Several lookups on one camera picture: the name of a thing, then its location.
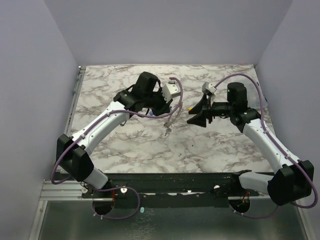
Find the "round metal keyring disc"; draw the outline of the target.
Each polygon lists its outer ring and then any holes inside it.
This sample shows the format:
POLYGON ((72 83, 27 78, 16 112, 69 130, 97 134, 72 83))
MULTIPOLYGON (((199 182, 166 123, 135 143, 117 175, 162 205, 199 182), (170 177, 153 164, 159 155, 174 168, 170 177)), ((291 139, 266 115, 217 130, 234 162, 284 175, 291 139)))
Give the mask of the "round metal keyring disc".
POLYGON ((183 103, 179 105, 179 108, 176 111, 176 115, 175 116, 170 115, 169 118, 165 121, 163 125, 165 127, 165 134, 164 134, 165 137, 169 136, 170 133, 172 132, 171 127, 176 122, 177 118, 180 116, 182 108, 183 108, 183 103))

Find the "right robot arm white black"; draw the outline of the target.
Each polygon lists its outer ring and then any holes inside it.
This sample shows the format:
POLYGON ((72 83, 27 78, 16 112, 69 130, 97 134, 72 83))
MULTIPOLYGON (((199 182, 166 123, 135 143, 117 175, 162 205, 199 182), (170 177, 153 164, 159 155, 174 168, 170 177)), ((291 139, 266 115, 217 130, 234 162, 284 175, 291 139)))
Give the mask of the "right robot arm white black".
POLYGON ((226 102, 215 102, 215 91, 211 83, 202 85, 203 97, 188 112, 193 117, 187 123, 205 128, 216 117, 229 118, 258 147, 274 173, 237 172, 232 175, 230 191, 236 196, 247 190, 261 192, 269 195, 278 206, 308 197, 312 192, 312 163, 301 161, 292 154, 266 127, 259 112, 249 107, 245 85, 241 82, 229 83, 226 102))

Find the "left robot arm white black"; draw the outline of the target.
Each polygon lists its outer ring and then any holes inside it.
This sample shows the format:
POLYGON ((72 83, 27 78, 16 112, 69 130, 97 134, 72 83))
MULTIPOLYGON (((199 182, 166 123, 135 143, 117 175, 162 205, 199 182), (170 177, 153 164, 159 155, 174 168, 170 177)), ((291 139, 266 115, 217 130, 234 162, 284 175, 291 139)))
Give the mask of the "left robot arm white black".
POLYGON ((181 95, 176 79, 161 86, 157 76, 142 72, 135 84, 119 91, 106 109, 83 129, 57 140, 55 167, 62 167, 77 182, 93 186, 97 196, 106 197, 111 190, 109 178, 96 168, 90 158, 97 145, 115 128, 134 115, 144 117, 141 110, 152 112, 151 118, 163 118, 173 114, 170 105, 181 95))

